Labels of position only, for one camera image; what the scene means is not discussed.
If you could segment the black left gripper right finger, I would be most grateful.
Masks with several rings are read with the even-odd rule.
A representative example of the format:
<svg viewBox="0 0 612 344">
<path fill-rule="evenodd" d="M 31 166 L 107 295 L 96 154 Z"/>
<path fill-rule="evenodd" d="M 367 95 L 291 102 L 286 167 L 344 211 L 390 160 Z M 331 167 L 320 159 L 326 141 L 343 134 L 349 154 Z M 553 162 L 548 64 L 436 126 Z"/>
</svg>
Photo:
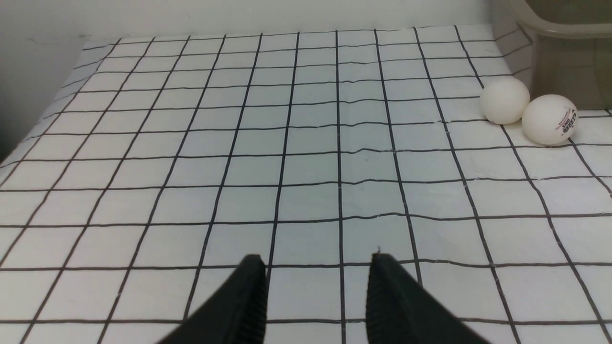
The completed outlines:
<svg viewBox="0 0 612 344">
<path fill-rule="evenodd" d="M 388 253 L 374 253 L 366 296 L 370 344 L 487 344 Z"/>
</svg>

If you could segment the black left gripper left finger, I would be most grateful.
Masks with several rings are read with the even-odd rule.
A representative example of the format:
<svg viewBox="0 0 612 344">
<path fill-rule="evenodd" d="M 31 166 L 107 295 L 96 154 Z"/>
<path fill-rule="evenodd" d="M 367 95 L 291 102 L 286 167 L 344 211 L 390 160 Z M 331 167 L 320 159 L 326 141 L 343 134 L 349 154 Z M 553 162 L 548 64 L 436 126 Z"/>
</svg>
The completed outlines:
<svg viewBox="0 0 612 344">
<path fill-rule="evenodd" d="M 160 344 L 262 344 L 268 283 L 260 255 L 243 257 L 208 300 Z"/>
</svg>

